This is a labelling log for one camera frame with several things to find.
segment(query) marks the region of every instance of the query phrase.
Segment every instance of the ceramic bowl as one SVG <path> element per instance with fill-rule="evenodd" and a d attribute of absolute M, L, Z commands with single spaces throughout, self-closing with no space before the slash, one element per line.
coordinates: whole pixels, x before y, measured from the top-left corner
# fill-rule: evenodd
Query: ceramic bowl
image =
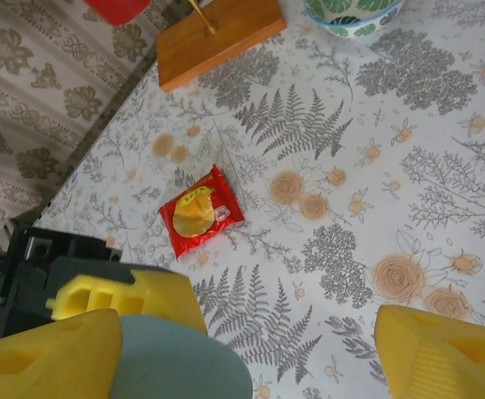
<path fill-rule="evenodd" d="M 307 15 L 338 37 L 371 35 L 398 15 L 404 0 L 304 0 Z"/>

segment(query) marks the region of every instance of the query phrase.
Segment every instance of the table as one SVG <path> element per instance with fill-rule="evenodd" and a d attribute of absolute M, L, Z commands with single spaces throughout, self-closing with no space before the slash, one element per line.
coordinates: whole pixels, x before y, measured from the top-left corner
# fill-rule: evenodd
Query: table
<path fill-rule="evenodd" d="M 389 397 L 382 303 L 485 325 L 485 1 L 372 37 L 289 27 L 170 95 L 156 67 L 39 226 L 190 276 L 255 399 Z M 216 163 L 247 222 L 175 261 L 158 208 Z"/>

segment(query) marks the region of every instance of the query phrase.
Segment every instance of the wooden block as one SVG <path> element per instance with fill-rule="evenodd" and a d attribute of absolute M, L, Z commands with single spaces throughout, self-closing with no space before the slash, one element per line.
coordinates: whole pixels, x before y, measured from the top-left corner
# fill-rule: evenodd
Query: wooden block
<path fill-rule="evenodd" d="M 215 34 L 194 12 L 157 38 L 162 90 L 175 90 L 286 28 L 277 0 L 213 0 L 203 13 L 218 27 Z"/>

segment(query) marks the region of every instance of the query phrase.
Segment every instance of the red snack package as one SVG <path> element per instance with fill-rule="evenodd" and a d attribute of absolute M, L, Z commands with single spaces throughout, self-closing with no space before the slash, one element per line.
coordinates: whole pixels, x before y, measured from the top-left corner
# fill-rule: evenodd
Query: red snack package
<path fill-rule="evenodd" d="M 216 165 L 185 192 L 159 209 L 176 258 L 221 230 L 244 220 L 233 191 Z"/>

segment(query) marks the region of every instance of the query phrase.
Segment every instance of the beige patterned fabric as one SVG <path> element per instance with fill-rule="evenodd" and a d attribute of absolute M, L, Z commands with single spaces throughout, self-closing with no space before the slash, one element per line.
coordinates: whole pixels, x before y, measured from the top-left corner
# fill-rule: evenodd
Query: beige patterned fabric
<path fill-rule="evenodd" d="M 188 11 L 155 0 L 112 27 L 82 0 L 0 0 L 0 228 L 53 197 Z"/>

